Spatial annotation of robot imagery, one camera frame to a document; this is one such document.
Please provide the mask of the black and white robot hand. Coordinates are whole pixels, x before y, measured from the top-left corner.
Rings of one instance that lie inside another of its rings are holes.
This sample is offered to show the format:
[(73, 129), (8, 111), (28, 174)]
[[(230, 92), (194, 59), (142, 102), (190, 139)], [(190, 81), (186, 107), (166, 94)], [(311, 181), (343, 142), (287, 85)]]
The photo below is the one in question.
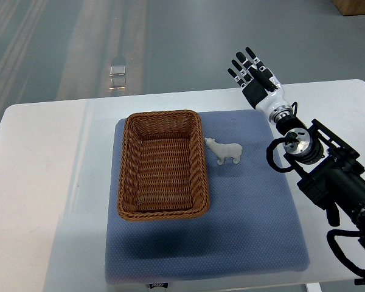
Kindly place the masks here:
[(237, 52), (231, 61), (229, 75), (242, 89), (248, 103), (263, 113), (269, 122), (275, 124), (281, 118), (293, 114), (293, 107), (285, 100), (285, 90), (260, 58), (250, 47)]

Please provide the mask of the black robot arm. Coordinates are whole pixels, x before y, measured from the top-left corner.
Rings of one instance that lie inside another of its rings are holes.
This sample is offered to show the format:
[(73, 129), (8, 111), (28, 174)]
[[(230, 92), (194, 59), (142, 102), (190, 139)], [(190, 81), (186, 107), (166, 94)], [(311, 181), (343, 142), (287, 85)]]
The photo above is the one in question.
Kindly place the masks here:
[(269, 166), (279, 173), (295, 171), (298, 188), (326, 212), (332, 230), (327, 242), (336, 258), (365, 285), (365, 269), (356, 266), (337, 243), (337, 237), (357, 238), (365, 249), (365, 168), (359, 153), (334, 132), (314, 119), (307, 128), (296, 116), (297, 103), (272, 111), (273, 122), (281, 138), (266, 149)]

